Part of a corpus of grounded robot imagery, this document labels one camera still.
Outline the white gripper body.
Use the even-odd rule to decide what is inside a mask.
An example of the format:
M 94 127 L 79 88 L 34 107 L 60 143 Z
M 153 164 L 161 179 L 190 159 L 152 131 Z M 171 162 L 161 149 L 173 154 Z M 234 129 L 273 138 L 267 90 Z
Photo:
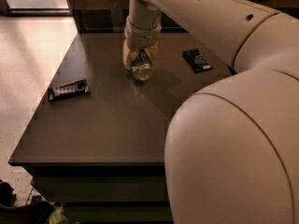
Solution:
M 128 17 L 125 24 L 124 45 L 129 50 L 149 49 L 157 43 L 161 32 L 161 20 Z

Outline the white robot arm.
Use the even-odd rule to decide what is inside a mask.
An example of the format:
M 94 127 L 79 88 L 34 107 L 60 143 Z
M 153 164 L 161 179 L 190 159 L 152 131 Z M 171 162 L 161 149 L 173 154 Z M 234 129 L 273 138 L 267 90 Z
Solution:
M 174 224 L 298 224 L 298 21 L 247 0 L 141 0 L 225 63 L 166 136 Z

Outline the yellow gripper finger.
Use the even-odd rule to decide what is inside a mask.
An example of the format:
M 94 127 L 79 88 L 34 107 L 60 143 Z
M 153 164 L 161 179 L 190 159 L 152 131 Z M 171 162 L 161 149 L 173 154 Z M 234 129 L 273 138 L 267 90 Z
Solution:
M 154 60 L 156 59 L 157 56 L 157 52 L 158 52 L 158 44 L 155 43 L 152 46 L 147 48 L 147 53 L 149 55 L 149 60 L 153 63 Z
M 123 60 L 124 67 L 127 70 L 131 69 L 132 60 L 135 57 L 136 57 L 136 49 L 129 44 L 127 39 L 125 39 L 122 48 L 122 60 Z

